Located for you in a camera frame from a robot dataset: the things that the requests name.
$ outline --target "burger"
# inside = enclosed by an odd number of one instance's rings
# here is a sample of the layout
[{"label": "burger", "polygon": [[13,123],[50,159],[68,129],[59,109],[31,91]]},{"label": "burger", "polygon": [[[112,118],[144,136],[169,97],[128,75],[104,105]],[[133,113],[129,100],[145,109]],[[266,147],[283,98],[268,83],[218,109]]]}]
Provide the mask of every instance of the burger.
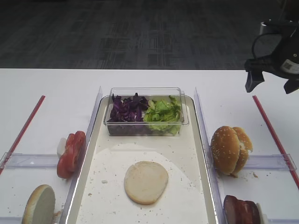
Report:
[{"label": "burger", "polygon": [[225,175],[237,177],[252,152],[250,138],[240,127],[222,126],[218,128],[211,141],[214,166]]}]

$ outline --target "white tray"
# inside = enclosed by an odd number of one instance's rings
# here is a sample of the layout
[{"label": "white tray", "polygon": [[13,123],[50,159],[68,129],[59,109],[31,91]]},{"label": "white tray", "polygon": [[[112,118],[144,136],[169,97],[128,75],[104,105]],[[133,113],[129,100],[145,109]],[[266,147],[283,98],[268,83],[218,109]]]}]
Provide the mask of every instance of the white tray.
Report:
[{"label": "white tray", "polygon": [[[193,100],[186,97],[190,124],[175,137],[109,136],[107,101],[101,101],[66,223],[216,223]],[[144,160],[169,173],[165,192],[147,206],[132,202],[123,187],[129,166]]]}]

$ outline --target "red rod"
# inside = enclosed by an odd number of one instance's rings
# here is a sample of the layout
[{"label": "red rod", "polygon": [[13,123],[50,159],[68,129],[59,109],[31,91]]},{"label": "red rod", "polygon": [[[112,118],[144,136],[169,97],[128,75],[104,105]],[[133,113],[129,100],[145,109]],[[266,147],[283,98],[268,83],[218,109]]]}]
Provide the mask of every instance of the red rod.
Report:
[{"label": "red rod", "polygon": [[[276,143],[276,145],[277,145],[277,147],[280,151],[280,153],[283,154],[283,155],[286,155],[285,149],[282,146],[282,144],[281,144],[281,142],[280,142],[280,140],[279,140],[279,138],[278,138],[278,136],[277,136],[277,134],[276,134],[276,132],[273,128],[273,126],[271,125],[271,122],[269,121],[269,119],[266,115],[266,112],[263,110],[263,107],[262,107],[260,101],[258,100],[257,96],[252,96],[252,98],[253,98],[254,102],[256,103],[256,105],[257,105],[257,107],[258,107],[258,109],[259,109],[259,111],[260,111],[260,113],[261,113],[261,115],[262,115],[262,117],[263,117],[263,119],[264,119],[264,121],[265,121],[271,135],[272,135],[272,138],[274,139],[274,141],[275,141],[275,143]],[[289,161],[289,158],[287,156],[285,158],[286,158],[286,163],[288,165],[290,165],[291,162]],[[298,178],[298,175],[297,175],[296,171],[295,170],[290,170],[290,173],[291,173],[291,175],[292,175],[292,177],[293,177],[293,179],[294,179],[294,181],[295,181],[295,183],[296,183],[296,185],[299,189],[299,178]]]},{"label": "red rod", "polygon": [[40,108],[43,100],[45,99],[45,96],[41,96],[41,98],[39,99],[39,101],[37,102],[35,108],[33,109],[33,111],[31,112],[30,116],[28,117],[26,123],[24,124],[23,128],[21,129],[18,137],[14,140],[13,145],[10,147],[4,161],[2,164],[2,167],[0,168],[0,174],[2,173],[5,164],[7,163],[7,161],[9,160],[9,158],[11,157],[12,153],[14,152],[15,148],[17,147],[17,145],[19,144],[21,138],[23,137],[23,134],[25,133],[25,131],[27,130],[30,122],[32,121],[33,117],[35,116],[36,112],[38,111],[38,109]]}]

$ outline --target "gray carpet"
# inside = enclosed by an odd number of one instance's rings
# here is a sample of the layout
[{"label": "gray carpet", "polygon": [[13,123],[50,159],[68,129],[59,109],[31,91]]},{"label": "gray carpet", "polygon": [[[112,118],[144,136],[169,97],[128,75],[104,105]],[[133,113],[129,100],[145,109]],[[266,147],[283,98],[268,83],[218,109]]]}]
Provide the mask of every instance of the gray carpet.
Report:
[{"label": "gray carpet", "polygon": [[238,70],[280,13],[274,0],[15,1],[0,0],[0,68]]}]

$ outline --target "label sticker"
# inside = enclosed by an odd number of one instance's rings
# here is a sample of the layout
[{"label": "label sticker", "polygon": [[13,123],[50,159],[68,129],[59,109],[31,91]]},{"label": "label sticker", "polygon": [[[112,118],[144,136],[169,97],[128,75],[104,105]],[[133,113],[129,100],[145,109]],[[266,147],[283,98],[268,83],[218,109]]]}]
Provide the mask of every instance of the label sticker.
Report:
[{"label": "label sticker", "polygon": [[280,69],[284,72],[291,74],[299,74],[299,64],[286,59],[285,62],[280,66]]}]

